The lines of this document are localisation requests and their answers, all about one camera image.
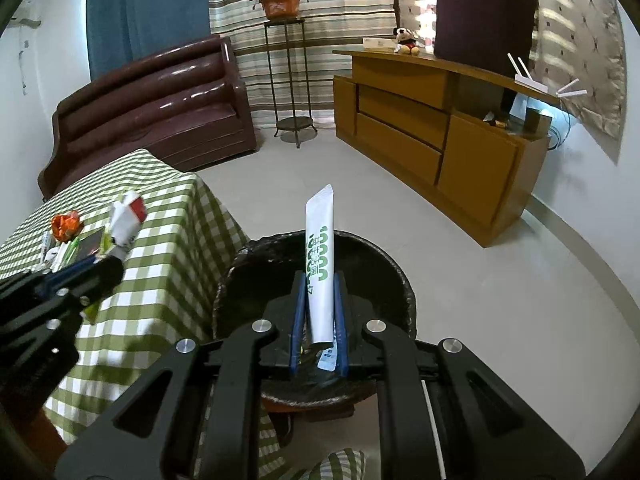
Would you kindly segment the mickey mouse plush toy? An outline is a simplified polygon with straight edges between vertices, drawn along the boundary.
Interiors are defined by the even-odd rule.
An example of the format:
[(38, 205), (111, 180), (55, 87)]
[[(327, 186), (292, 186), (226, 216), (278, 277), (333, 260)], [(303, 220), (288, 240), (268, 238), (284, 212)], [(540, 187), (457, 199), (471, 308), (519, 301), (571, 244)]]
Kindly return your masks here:
[(419, 55), (420, 44), (412, 30), (405, 27), (396, 27), (393, 31), (395, 39), (394, 52), (406, 55)]

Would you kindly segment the wooden sideboard cabinet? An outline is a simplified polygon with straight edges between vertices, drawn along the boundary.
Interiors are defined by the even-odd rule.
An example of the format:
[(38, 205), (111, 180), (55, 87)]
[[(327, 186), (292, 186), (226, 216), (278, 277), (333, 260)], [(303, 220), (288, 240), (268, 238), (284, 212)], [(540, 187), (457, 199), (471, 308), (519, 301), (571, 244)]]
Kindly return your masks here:
[(486, 122), (506, 92), (552, 107), (556, 96), (488, 70), (433, 58), (348, 50), (333, 81), (335, 131), (409, 185), (480, 246), (521, 218), (549, 140)]

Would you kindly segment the dark purple curtain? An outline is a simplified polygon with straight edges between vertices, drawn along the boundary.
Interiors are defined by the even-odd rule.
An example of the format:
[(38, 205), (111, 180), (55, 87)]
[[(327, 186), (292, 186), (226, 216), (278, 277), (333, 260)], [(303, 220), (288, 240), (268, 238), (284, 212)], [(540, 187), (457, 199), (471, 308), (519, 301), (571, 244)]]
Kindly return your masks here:
[(434, 55), (512, 78), (527, 60), (538, 0), (437, 0)]

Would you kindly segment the white green toothpaste tube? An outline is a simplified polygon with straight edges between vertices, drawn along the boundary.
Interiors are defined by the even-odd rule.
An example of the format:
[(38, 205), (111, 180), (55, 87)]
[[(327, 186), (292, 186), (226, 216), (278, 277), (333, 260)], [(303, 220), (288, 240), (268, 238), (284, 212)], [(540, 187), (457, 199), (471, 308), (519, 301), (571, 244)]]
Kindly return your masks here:
[(305, 274), (310, 346), (319, 350), (317, 367), (334, 372), (334, 189), (327, 184), (306, 203)]

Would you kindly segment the white air conditioner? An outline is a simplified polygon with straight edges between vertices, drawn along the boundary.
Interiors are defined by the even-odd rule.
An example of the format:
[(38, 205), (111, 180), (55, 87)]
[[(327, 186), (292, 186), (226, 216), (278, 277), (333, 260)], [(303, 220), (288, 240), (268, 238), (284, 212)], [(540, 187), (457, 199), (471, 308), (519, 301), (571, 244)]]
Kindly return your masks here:
[(31, 18), (17, 18), (14, 16), (10, 19), (8, 26), (9, 27), (20, 27), (26, 26), (32, 29), (37, 29), (41, 25), (39, 20), (32, 20)]

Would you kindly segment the black metal plant stand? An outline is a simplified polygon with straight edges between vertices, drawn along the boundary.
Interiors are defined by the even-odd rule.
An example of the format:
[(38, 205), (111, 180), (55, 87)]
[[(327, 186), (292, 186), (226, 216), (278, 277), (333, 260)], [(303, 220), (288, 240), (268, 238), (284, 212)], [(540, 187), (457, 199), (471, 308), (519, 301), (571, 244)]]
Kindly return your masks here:
[[(297, 48), (296, 44), (292, 39), (292, 35), (290, 34), (290, 27), (293, 25), (298, 25), (300, 28), (300, 33), (302, 34), (302, 41), (298, 45), (303, 52), (303, 60), (304, 60), (304, 78), (303, 84), (306, 90), (306, 103), (307, 103), (307, 113), (305, 115), (297, 114), (297, 105), (296, 105), (296, 84), (298, 81), (294, 79), (294, 70), (293, 70), (293, 55), (292, 51)], [(300, 148), (302, 145), (302, 139), (300, 138), (300, 133), (304, 130), (311, 129), (314, 133), (318, 133), (318, 128), (314, 123), (314, 118), (312, 117), (312, 104), (311, 104), (311, 91), (310, 91), (310, 79), (309, 79), (309, 63), (308, 63), (308, 55), (307, 55), (307, 43), (306, 43), (306, 28), (305, 28), (305, 19), (304, 18), (276, 18), (274, 21), (265, 21), (262, 24), (264, 28), (264, 38), (265, 38), (265, 47), (267, 53), (267, 63), (269, 70), (269, 85), (271, 91), (271, 99), (273, 105), (273, 115), (274, 120), (276, 121), (276, 132), (274, 133), (274, 137), (278, 138), (282, 133), (292, 133), (294, 136), (294, 144), (296, 148)], [(285, 59), (286, 59), (286, 83), (288, 84), (288, 97), (290, 98), (290, 114), (286, 117), (281, 117), (280, 110), (278, 107), (278, 98), (276, 92), (276, 74), (273, 69), (273, 60), (272, 60), (272, 48), (274, 44), (270, 40), (270, 30), (273, 28), (282, 28), (282, 32), (284, 33), (284, 50), (285, 50)]]

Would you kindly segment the blue curtain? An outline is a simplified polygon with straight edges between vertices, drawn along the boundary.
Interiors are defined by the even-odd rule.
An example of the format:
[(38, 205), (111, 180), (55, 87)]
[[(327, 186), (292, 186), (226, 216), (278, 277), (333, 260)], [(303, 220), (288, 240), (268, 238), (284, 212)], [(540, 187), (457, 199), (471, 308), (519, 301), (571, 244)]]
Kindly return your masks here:
[(86, 0), (90, 77), (210, 34), (208, 0)]

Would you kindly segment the black trash bin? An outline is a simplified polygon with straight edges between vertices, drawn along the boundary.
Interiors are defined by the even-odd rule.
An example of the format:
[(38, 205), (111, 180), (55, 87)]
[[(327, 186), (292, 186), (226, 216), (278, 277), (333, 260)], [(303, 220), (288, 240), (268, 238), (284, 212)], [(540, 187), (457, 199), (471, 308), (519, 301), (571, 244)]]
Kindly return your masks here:
[[(305, 267), (304, 233), (250, 240), (220, 279), (213, 306), (216, 340), (262, 317), (272, 300), (288, 296), (295, 273)], [(334, 235), (334, 268), (344, 274), (351, 295), (370, 301), (377, 318), (416, 338), (416, 295), (396, 261), (370, 240), (346, 231)], [(375, 383), (341, 378), (307, 359), (289, 382), (262, 383), (262, 400), (270, 412), (333, 410), (375, 394)]]

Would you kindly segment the striped beige curtain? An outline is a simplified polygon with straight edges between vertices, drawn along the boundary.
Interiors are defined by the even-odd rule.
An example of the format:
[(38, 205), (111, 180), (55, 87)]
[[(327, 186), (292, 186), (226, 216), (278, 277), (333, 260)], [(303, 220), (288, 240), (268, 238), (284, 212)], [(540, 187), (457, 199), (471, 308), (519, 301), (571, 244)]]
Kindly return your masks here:
[[(240, 75), (245, 82), (255, 125), (261, 129), (276, 124), (269, 85), (264, 28), (267, 21), (261, 6), (250, 0), (208, 0), (209, 28), (230, 39)], [(312, 117), (326, 125), (333, 117), (333, 79), (349, 76), (352, 63), (344, 49), (359, 47), (364, 37), (387, 37), (396, 25), (394, 0), (302, 0), (299, 16), (305, 19)], [(304, 60), (298, 46), (302, 34), (290, 27), (297, 48), (292, 51), (296, 84), (297, 114), (307, 113), (303, 84)], [(286, 83), (286, 59), (282, 28), (270, 30), (273, 69), (281, 117), (290, 114)]]

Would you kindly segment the dark red leather sofa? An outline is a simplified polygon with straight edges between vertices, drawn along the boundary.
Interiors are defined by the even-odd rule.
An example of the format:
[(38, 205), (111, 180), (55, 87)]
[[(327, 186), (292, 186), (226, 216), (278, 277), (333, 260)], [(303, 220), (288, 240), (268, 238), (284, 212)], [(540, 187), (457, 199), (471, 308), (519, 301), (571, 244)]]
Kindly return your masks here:
[(52, 132), (52, 155), (38, 176), (44, 200), (138, 148), (180, 171), (257, 148), (232, 43), (218, 35), (91, 81), (58, 103)]

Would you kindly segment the green white tissue pack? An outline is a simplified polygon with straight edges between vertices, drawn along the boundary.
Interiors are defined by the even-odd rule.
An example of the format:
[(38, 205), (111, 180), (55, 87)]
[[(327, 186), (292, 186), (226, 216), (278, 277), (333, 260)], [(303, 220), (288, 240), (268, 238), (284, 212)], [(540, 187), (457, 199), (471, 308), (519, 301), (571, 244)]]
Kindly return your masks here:
[(51, 262), (50, 269), (52, 272), (58, 272), (64, 269), (66, 266), (72, 264), (78, 252), (79, 238), (63, 243), (58, 246), (58, 252)]

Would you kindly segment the dark cigarette carton box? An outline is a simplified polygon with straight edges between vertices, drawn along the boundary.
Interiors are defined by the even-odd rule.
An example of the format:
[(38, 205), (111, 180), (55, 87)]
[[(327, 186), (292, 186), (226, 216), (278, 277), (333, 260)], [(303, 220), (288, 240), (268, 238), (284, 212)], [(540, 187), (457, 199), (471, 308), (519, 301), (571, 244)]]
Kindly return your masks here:
[(84, 260), (89, 256), (95, 256), (101, 250), (103, 234), (104, 229), (99, 228), (83, 237), (76, 246), (73, 262)]

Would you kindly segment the white wifi router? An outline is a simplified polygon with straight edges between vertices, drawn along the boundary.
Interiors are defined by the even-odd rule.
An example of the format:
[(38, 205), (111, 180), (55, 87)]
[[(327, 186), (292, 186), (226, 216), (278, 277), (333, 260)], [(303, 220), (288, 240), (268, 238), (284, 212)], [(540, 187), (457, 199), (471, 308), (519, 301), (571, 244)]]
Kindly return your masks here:
[[(507, 53), (506, 57), (511, 63), (514, 69), (514, 81), (521, 86), (527, 87), (532, 90), (536, 90), (541, 93), (548, 93), (549, 87), (540, 81), (536, 81), (529, 73), (528, 68), (525, 66), (521, 58), (514, 58), (511, 53)], [(565, 86), (555, 91), (555, 96), (558, 98), (574, 98), (574, 96), (586, 96), (588, 91), (586, 89), (574, 89), (574, 85), (578, 84), (579, 79), (576, 78), (570, 81)]]

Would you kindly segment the green wrapper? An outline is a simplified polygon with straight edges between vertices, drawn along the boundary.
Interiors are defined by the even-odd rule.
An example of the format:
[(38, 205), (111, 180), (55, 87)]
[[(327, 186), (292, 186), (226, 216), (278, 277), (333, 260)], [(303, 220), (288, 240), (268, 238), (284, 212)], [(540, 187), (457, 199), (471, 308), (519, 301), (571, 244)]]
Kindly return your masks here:
[(147, 216), (142, 195), (137, 191), (127, 191), (112, 203), (98, 249), (91, 255), (92, 265), (99, 268), (100, 281), (98, 294), (91, 295), (82, 310), (82, 316), (90, 324), (96, 324), (101, 302), (111, 296), (122, 281), (124, 263)]

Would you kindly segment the orange crumpled wrapper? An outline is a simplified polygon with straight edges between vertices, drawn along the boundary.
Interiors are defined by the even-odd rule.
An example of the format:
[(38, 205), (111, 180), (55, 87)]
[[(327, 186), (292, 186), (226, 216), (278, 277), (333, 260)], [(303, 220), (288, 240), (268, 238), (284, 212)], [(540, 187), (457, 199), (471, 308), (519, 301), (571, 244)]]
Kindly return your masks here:
[(67, 214), (56, 214), (51, 219), (51, 232), (60, 243), (73, 240), (84, 228), (77, 210), (71, 210)]

